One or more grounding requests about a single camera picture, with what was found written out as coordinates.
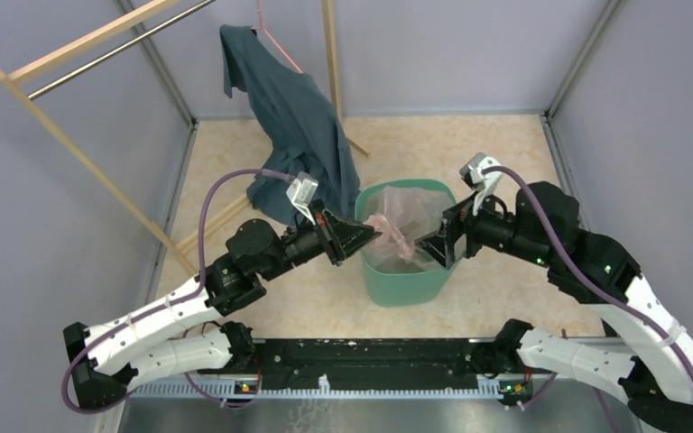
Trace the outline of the pink plastic trash bag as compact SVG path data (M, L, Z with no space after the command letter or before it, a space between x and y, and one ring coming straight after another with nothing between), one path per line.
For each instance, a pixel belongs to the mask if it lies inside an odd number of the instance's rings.
M386 186L368 195L358 219L379 236L362 250L366 262L386 274L439 270L416 241L437 232L442 213L453 204L448 193L423 188Z

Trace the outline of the green plastic trash bin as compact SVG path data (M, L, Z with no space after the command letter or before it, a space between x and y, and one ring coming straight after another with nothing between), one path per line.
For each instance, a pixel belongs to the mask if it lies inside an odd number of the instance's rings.
M392 180L369 187L359 194L355 204L355 217L357 220L359 220L358 213L363 209L367 196L386 186L444 191L454 199L455 203L453 192L444 183L438 180ZM366 292L374 303L382 307L404 307L425 303L435 299L456 269L452 267L447 270L441 266L441 268L436 271L386 274L372 268L366 262L362 251L360 253L360 259L364 271Z

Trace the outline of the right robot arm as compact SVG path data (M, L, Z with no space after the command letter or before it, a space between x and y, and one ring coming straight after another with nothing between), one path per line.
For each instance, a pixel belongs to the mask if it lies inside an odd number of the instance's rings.
M487 247L547 271L550 284L594 311L629 346L615 353L551 336L512 319L493 347L506 372L548 370L615 397L665 432L693 432L693 339L654 295L638 262L614 238L582 229L579 204L546 182L524 185L513 212L476 191L447 209L417 246L445 267Z

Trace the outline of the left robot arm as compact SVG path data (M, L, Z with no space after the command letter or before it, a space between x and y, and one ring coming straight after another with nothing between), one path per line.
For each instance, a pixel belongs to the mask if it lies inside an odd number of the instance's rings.
M61 395L82 414L108 410L137 388L198 370L241 373L254 359L248 327L227 321L201 336L179 338L259 300L271 281L321 255L341 265L380 233L334 214L317 199L311 217L277 234L262 219L243 223L227 252L167 295L107 323L63 330L69 357Z

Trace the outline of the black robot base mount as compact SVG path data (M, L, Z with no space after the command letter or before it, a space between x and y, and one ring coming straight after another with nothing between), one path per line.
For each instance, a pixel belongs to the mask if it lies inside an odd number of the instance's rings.
M534 390L535 368L514 345L469 338L257 340L240 363L202 368L202 374L248 375L262 389L313 389L327 376L338 390L473 389L497 380L502 394Z

